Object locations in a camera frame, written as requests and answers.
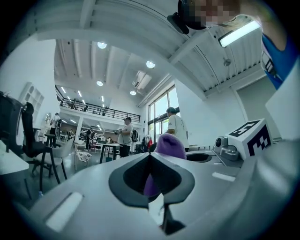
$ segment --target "man in white t-shirt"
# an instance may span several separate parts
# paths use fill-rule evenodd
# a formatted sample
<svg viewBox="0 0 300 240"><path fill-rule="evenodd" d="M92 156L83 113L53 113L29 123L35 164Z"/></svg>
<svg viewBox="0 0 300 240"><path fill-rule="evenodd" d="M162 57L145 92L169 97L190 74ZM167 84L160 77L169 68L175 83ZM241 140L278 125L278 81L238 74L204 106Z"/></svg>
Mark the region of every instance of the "man in white t-shirt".
<svg viewBox="0 0 300 240"><path fill-rule="evenodd" d="M169 118L168 130L166 133L173 134L177 137L183 144L185 151L188 152L189 144L188 144L188 130L185 122L182 120L180 116L176 115L176 109L173 107L169 107L167 110L167 116Z"/></svg>
<svg viewBox="0 0 300 240"><path fill-rule="evenodd" d="M50 121L50 134L56 135L56 124L59 119L60 119L59 113L57 112L54 118L52 118ZM55 147L55 144L56 144L56 137L52 137L50 139L50 147Z"/></svg>
<svg viewBox="0 0 300 240"><path fill-rule="evenodd" d="M131 125L131 118L125 118L125 127L118 131L118 144L122 145L120 147L120 157L124 158L129 156L130 144L131 144L131 135L133 132L133 126Z"/></svg>

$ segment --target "blue sleeve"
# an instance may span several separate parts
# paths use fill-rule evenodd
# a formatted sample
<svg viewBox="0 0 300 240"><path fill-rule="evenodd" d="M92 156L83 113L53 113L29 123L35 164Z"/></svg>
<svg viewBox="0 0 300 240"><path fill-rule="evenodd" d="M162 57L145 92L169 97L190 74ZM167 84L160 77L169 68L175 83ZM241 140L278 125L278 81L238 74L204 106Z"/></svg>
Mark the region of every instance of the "blue sleeve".
<svg viewBox="0 0 300 240"><path fill-rule="evenodd" d="M287 35L286 46L283 51L278 50L272 41L264 34L262 35L262 43L272 58L274 68L280 78L277 78L268 72L266 73L274 87L278 89L293 68L296 59L299 56L299 50L289 35Z"/></svg>

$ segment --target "ceiling vent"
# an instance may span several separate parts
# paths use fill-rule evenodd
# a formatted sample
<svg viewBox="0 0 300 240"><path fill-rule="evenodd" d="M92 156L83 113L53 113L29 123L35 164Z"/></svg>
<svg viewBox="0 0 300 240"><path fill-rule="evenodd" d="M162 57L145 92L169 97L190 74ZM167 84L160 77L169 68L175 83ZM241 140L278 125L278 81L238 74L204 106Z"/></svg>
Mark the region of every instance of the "ceiling vent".
<svg viewBox="0 0 300 240"><path fill-rule="evenodd" d="M151 76L142 71L138 71L138 73L136 74L136 80L133 81L132 85L134 85L134 87L138 90L144 89L151 79Z"/></svg>

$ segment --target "large window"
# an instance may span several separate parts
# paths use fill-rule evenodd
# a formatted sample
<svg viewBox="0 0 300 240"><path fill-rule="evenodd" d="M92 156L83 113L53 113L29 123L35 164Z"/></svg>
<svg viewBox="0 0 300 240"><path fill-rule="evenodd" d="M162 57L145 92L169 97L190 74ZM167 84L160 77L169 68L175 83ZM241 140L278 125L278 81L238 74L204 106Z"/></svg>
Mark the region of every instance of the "large window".
<svg viewBox="0 0 300 240"><path fill-rule="evenodd" d="M174 107L177 115L180 116L175 86L149 105L148 134L151 135L154 143L157 142L161 134L168 130L169 119L165 112L168 107Z"/></svg>

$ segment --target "fluorescent light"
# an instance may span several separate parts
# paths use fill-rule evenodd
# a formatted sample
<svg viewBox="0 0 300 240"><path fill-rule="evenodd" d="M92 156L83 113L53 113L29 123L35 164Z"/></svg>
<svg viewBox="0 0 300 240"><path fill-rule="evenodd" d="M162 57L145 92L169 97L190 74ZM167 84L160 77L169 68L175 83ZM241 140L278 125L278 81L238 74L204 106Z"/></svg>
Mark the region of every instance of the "fluorescent light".
<svg viewBox="0 0 300 240"><path fill-rule="evenodd" d="M98 86L103 86L103 83L101 81L96 82Z"/></svg>
<svg viewBox="0 0 300 240"><path fill-rule="evenodd" d="M237 29L236 31L225 35L225 37L219 38L219 42L222 47L228 46L230 43L234 42L235 40L241 38L242 36L254 31L255 29L260 28L260 25L256 21L252 21L245 26Z"/></svg>
<svg viewBox="0 0 300 240"><path fill-rule="evenodd" d="M98 47L101 48L101 49L105 49L106 46L107 46L107 44L106 44L106 43L103 43L103 42L97 43L97 45L98 45Z"/></svg>
<svg viewBox="0 0 300 240"><path fill-rule="evenodd" d="M147 62L146 62L146 66L147 66L148 68L154 68L154 67L155 67L155 64L154 64L153 62L151 62L151 61L147 61Z"/></svg>

